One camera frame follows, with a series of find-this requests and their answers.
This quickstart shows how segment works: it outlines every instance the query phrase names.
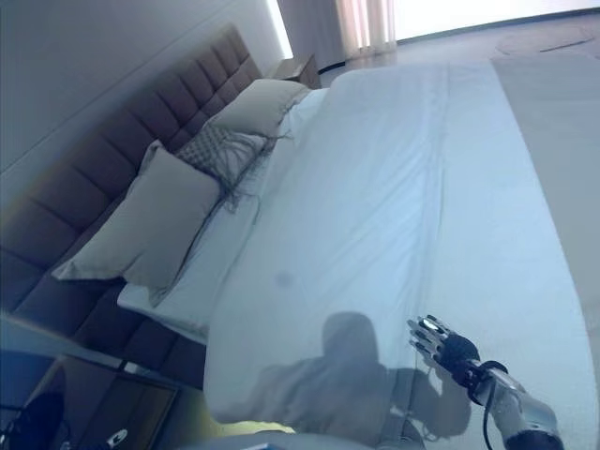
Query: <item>robotic arm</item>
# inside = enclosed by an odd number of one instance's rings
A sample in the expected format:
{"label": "robotic arm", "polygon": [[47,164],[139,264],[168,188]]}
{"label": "robotic arm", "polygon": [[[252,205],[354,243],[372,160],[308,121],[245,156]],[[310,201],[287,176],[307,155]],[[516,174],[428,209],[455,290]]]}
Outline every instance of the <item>robotic arm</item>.
{"label": "robotic arm", "polygon": [[484,436],[491,415],[502,434],[507,450],[563,450],[554,412],[531,397],[523,386],[495,361],[481,363],[479,351],[465,337],[455,333],[433,316],[410,322],[412,345],[452,374],[467,389],[469,398],[485,406]]}

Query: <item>white bed sheet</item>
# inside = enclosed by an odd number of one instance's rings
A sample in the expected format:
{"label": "white bed sheet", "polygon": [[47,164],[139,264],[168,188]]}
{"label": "white bed sheet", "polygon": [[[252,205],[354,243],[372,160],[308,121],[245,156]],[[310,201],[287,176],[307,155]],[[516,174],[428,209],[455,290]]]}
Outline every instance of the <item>white bed sheet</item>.
{"label": "white bed sheet", "polygon": [[[427,311],[557,414],[564,448],[596,448],[598,393],[578,296],[530,154],[489,63],[451,70],[440,235]],[[428,367],[418,358],[418,366]],[[441,390],[435,371],[428,380]],[[428,401],[417,384],[412,407]],[[428,449],[482,448],[483,408],[430,411],[467,429]],[[494,448],[503,448],[493,423]]]}
{"label": "white bed sheet", "polygon": [[414,367],[406,320],[437,231],[446,74],[390,67],[333,83],[211,320],[204,393],[217,420],[379,440],[398,370]]}
{"label": "white bed sheet", "polygon": [[[279,128],[279,135],[285,138],[278,140],[271,155],[242,181],[239,190],[247,195],[240,197],[236,208],[222,205],[210,218],[192,244],[171,289],[150,292],[144,286],[129,283],[117,300],[121,308],[144,314],[187,338],[206,343],[221,285],[248,239],[261,208],[261,197],[278,188],[297,154],[294,137],[308,126],[326,91],[310,92],[286,114]],[[156,307],[149,300],[151,295],[162,298]]]}

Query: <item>upholstered headboard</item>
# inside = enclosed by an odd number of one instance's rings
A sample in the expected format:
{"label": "upholstered headboard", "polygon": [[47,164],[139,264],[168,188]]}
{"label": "upholstered headboard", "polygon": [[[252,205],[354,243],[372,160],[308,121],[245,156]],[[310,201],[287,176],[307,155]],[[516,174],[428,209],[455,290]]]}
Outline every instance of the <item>upholstered headboard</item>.
{"label": "upholstered headboard", "polygon": [[169,375],[197,385],[178,372],[187,369],[177,365],[193,361],[177,362],[181,358],[171,353],[198,344],[119,308],[122,281],[64,282],[50,273],[121,202],[151,141],[160,139],[176,150],[260,77],[240,35],[228,26],[67,152],[3,213],[2,312],[149,368],[174,365],[166,370]]}

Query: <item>pillow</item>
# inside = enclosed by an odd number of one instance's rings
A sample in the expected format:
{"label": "pillow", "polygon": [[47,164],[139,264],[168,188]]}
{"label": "pillow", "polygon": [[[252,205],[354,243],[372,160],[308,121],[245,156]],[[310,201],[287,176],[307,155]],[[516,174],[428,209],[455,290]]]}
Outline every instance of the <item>pillow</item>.
{"label": "pillow", "polygon": [[109,279],[154,289],[171,286],[204,219],[218,183],[158,149],[147,171],[58,279]]}
{"label": "pillow", "polygon": [[142,178],[143,173],[146,172],[148,167],[150,167],[150,163],[152,162],[152,159],[154,159],[154,155],[157,153],[158,149],[164,150],[165,152],[167,151],[160,139],[156,139],[155,141],[152,141],[148,144],[148,146],[146,147],[146,153],[143,154],[142,162],[140,163],[140,168],[138,169],[138,175],[133,179],[133,181],[129,185],[127,195],[131,193],[135,185],[137,185],[138,181],[140,181],[140,178]]}
{"label": "pillow", "polygon": [[283,116],[308,92],[299,82],[256,80],[210,122],[240,133],[276,137]]}
{"label": "pillow", "polygon": [[175,152],[187,164],[214,176],[226,193],[233,191],[246,167],[266,145],[266,138],[207,123],[200,133]]}

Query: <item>bedside table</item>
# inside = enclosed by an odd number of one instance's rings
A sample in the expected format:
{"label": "bedside table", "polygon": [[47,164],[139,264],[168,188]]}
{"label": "bedside table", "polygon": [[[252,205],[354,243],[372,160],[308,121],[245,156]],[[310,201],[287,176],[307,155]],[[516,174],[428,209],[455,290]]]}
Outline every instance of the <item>bedside table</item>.
{"label": "bedside table", "polygon": [[[70,427],[74,448],[105,443],[122,428],[127,437],[118,450],[149,449],[158,435],[178,390],[112,367],[59,356],[50,366],[30,400],[44,393],[62,396],[63,418]],[[59,428],[51,449],[67,436]]]}
{"label": "bedside table", "polygon": [[309,89],[321,89],[314,54],[284,59],[271,71],[268,78],[302,83]]}

